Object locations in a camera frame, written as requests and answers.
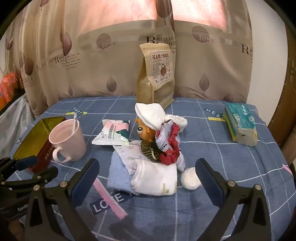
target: pink stripe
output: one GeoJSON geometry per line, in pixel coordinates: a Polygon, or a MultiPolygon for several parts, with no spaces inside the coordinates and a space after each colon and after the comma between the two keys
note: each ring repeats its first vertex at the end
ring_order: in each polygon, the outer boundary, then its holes
{"type": "Polygon", "coordinates": [[[283,164],[283,168],[286,169],[289,173],[291,173],[291,174],[293,175],[293,173],[291,172],[290,168],[288,168],[288,167],[285,166],[284,164],[283,164]]]}
{"type": "Polygon", "coordinates": [[[104,199],[104,201],[110,206],[110,208],[116,214],[117,217],[123,219],[127,215],[127,213],[118,204],[118,202],[116,202],[114,198],[110,196],[110,194],[107,192],[107,190],[104,188],[103,184],[100,182],[98,178],[94,181],[93,186],[96,188],[96,190],[104,199]]]}

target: screw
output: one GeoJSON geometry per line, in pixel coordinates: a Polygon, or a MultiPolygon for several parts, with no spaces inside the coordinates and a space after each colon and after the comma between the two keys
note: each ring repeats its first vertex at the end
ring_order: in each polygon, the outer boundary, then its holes
{"type": "Polygon", "coordinates": [[[63,187],[65,187],[65,186],[67,186],[67,182],[66,181],[62,181],[59,185],[63,188],[63,187]]]}
{"type": "Polygon", "coordinates": [[[227,182],[229,186],[234,187],[235,186],[235,182],[230,180],[227,182]]]}
{"type": "Polygon", "coordinates": [[[35,185],[35,186],[33,187],[34,191],[37,191],[39,188],[40,188],[39,185],[35,185]]]}
{"type": "Polygon", "coordinates": [[[255,185],[255,188],[256,188],[257,190],[261,190],[261,186],[260,186],[259,184],[256,184],[256,185],[255,185]]]}

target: white packet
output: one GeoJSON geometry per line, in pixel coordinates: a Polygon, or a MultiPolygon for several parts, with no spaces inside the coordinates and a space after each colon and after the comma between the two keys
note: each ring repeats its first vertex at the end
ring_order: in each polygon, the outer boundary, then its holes
{"type": "Polygon", "coordinates": [[[130,175],[137,170],[137,160],[150,161],[150,159],[141,152],[141,141],[132,141],[129,146],[113,146],[122,159],[130,175]]]}
{"type": "Polygon", "coordinates": [[[128,146],[130,120],[103,120],[103,129],[91,142],[94,145],[128,146]]]}

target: blue gripper pad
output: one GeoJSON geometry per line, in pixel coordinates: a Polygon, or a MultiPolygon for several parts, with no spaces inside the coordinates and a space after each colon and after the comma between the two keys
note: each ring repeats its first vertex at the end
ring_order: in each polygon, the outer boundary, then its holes
{"type": "Polygon", "coordinates": [[[225,179],[219,172],[214,171],[203,158],[196,161],[195,172],[213,205],[221,208],[227,195],[225,179]]]}
{"type": "Polygon", "coordinates": [[[22,170],[25,170],[25,169],[27,169],[29,167],[32,167],[32,166],[36,165],[37,162],[38,162],[37,157],[29,156],[29,157],[26,157],[26,158],[23,158],[23,159],[19,159],[16,162],[15,168],[18,171],[22,171],[22,170]]]}
{"type": "Polygon", "coordinates": [[[82,205],[86,195],[97,178],[99,171],[99,161],[92,158],[80,172],[73,175],[69,181],[68,196],[71,198],[72,206],[74,208],[82,205]]]}

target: cup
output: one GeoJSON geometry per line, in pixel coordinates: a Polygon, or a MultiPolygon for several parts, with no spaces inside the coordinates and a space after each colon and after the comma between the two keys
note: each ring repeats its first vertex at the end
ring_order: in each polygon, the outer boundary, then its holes
{"type": "Polygon", "coordinates": [[[76,120],[76,129],[72,134],[73,119],[65,120],[58,124],[49,134],[49,141],[55,147],[52,157],[55,162],[65,163],[77,161],[86,152],[86,144],[79,121],[76,120]],[[60,161],[57,153],[60,152],[65,160],[60,161]]]}

